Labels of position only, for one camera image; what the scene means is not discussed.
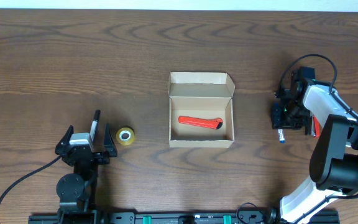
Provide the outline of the yellow tape roll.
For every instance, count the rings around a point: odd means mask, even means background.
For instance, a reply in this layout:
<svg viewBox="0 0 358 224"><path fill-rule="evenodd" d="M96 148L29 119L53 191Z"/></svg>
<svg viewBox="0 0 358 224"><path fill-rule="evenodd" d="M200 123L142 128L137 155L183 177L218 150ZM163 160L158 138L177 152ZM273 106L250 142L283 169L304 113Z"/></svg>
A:
<svg viewBox="0 0 358 224"><path fill-rule="evenodd" d="M121 128L116 133L116 139L119 144L129 146L135 141L134 130L127 127Z"/></svg>

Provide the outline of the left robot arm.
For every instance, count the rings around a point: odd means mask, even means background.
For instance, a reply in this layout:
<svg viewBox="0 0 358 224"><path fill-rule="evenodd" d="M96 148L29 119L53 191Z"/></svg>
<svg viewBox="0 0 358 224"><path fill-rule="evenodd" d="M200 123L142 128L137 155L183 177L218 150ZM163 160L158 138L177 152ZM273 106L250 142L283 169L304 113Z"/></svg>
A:
<svg viewBox="0 0 358 224"><path fill-rule="evenodd" d="M93 121L89 133L74 133L70 126L55 148L56 155L73 168L57 184L60 198L59 223L109 223L108 213L96 206L98 167L108 165L110 158L117 156L109 125L104 132L104 151L94 152L93 141L97 122Z"/></svg>

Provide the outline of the red utility knife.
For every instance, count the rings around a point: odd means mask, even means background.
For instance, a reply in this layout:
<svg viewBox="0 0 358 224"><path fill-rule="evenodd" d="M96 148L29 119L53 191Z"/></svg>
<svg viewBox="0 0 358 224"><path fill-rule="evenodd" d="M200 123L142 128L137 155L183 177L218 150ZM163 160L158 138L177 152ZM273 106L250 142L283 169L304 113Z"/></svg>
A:
<svg viewBox="0 0 358 224"><path fill-rule="evenodd" d="M223 120L221 118L215 119L201 119L201 118L194 118L189 116L179 116L178 122L180 124L186 124L191 126L197 126L201 128L208 128L208 129L220 129L223 125Z"/></svg>

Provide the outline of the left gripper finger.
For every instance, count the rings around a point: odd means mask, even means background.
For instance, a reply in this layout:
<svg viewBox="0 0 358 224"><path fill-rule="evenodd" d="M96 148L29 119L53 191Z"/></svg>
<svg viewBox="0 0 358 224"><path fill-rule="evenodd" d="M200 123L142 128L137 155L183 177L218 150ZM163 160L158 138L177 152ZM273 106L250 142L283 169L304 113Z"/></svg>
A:
<svg viewBox="0 0 358 224"><path fill-rule="evenodd" d="M109 124L106 124L105 132L104 132L104 139L103 139L103 146L107 151L116 151L116 146L111 136L111 131Z"/></svg>
<svg viewBox="0 0 358 224"><path fill-rule="evenodd" d="M70 145L70 138L72 134L74 133L74 128L72 125L70 125L64 134L64 136L61 138L59 143L57 144L57 149L64 149Z"/></svg>

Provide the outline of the red and chrome stapler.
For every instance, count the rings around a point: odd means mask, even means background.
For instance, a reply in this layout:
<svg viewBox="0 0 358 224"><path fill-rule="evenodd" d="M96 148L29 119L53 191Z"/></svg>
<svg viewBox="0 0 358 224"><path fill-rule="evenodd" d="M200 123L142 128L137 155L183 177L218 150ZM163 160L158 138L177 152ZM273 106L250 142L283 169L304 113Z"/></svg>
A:
<svg viewBox="0 0 358 224"><path fill-rule="evenodd" d="M320 125L317 118L312 115L310 118L310 135L314 138L319 138L321 134Z"/></svg>

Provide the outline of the black marker pen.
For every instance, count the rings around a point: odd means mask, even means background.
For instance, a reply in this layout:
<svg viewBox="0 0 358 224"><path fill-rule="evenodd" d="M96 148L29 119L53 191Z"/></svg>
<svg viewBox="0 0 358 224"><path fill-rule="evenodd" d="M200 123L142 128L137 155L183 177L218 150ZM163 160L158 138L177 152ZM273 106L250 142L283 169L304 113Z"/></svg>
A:
<svg viewBox="0 0 358 224"><path fill-rule="evenodd" d="M92 121L92 124L91 124L91 129L90 129L90 132L89 132L89 135L91 137L92 142L94 142L94 137L96 135L96 131L97 131L97 128L98 128L100 114L101 114L100 110L96 110L95 113L94 113L93 121Z"/></svg>

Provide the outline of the blue marker pen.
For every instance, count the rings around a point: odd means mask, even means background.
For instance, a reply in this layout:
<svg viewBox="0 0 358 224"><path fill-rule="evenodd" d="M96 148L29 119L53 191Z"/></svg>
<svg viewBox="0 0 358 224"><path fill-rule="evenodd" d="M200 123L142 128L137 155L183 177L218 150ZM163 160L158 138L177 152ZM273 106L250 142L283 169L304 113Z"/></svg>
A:
<svg viewBox="0 0 358 224"><path fill-rule="evenodd" d="M278 129L278 136L279 136L280 143L284 144L285 143L285 136L284 136L283 129Z"/></svg>

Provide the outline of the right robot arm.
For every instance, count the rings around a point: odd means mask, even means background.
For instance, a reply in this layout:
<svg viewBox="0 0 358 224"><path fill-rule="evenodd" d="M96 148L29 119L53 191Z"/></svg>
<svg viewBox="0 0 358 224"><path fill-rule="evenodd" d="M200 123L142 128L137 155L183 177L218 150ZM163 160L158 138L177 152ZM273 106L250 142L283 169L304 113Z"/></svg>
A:
<svg viewBox="0 0 358 224"><path fill-rule="evenodd" d="M291 87L279 87L272 106L273 129L305 129L318 139L306 180L284 196L270 223L309 223L336 200L358 198L358 114L329 83L315 79L310 67L291 75Z"/></svg>

